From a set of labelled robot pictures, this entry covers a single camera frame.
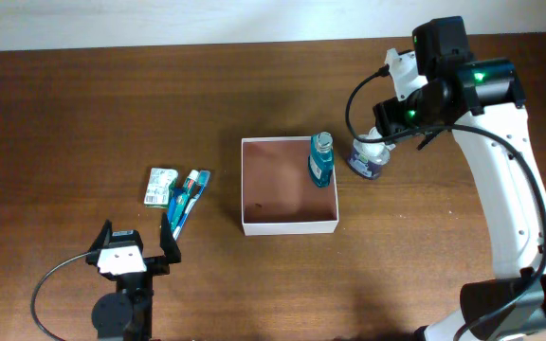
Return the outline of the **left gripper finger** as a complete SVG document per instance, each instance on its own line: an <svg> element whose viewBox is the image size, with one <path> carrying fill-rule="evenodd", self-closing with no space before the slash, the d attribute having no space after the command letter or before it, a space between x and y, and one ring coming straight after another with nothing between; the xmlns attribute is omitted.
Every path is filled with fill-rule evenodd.
<svg viewBox="0 0 546 341"><path fill-rule="evenodd" d="M96 239L92 242L90 245L88 251L94 252L99 249L102 249L105 245L109 243L110 238L112 237L113 229L112 229L112 222L109 220L106 220L102 226L102 229L100 230L98 236Z"/></svg>
<svg viewBox="0 0 546 341"><path fill-rule="evenodd" d="M168 264L181 262L181 252L173 237L172 228L166 213L161 215L159 245Z"/></svg>

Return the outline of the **clear pump soap bottle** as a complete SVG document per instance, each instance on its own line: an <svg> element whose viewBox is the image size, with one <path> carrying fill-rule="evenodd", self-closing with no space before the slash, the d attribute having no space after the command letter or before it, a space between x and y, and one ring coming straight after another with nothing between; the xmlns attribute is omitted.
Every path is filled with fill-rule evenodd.
<svg viewBox="0 0 546 341"><path fill-rule="evenodd" d="M390 161L391 151L394 148L394 144L363 143L355 139L347 164L357 175L368 180L375 180Z"/></svg>

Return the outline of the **blue mouthwash bottle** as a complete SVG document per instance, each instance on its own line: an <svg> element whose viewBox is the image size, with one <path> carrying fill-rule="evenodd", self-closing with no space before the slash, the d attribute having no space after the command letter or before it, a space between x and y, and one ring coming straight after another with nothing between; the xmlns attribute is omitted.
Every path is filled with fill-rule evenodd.
<svg viewBox="0 0 546 341"><path fill-rule="evenodd" d="M334 169L333 138L328 132L312 135L310 139L310 154L308 170L312 181L319 188L330 185Z"/></svg>

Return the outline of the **blue disposable razor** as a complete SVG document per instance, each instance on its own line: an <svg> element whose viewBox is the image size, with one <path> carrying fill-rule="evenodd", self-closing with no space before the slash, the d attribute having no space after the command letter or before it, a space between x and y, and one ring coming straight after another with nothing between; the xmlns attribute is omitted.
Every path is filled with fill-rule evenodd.
<svg viewBox="0 0 546 341"><path fill-rule="evenodd" d="M169 202L167 217L171 230L174 230L184 214L190 195L182 188L175 188Z"/></svg>

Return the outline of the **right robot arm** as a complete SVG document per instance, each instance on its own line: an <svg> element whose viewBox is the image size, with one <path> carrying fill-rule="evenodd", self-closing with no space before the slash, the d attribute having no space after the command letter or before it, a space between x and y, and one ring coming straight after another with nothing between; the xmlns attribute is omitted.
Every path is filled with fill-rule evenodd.
<svg viewBox="0 0 546 341"><path fill-rule="evenodd" d="M374 107L377 130L388 143L452 133L481 200L494 272L464 285L459 309L414 336L518 340L546 331L546 191L516 68L477 60L459 16L422 24L412 40L409 55L386 60L396 95Z"/></svg>

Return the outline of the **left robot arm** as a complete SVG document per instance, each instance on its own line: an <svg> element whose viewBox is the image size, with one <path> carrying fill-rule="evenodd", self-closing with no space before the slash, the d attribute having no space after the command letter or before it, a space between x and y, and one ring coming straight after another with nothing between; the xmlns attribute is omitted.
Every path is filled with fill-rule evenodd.
<svg viewBox="0 0 546 341"><path fill-rule="evenodd" d="M162 254L145 257L136 230L114 231L106 221L88 249L86 263L114 282L113 293L102 296L91 313L99 340L150 340L153 326L155 277L168 276L181 261L168 216L161 215L159 247Z"/></svg>

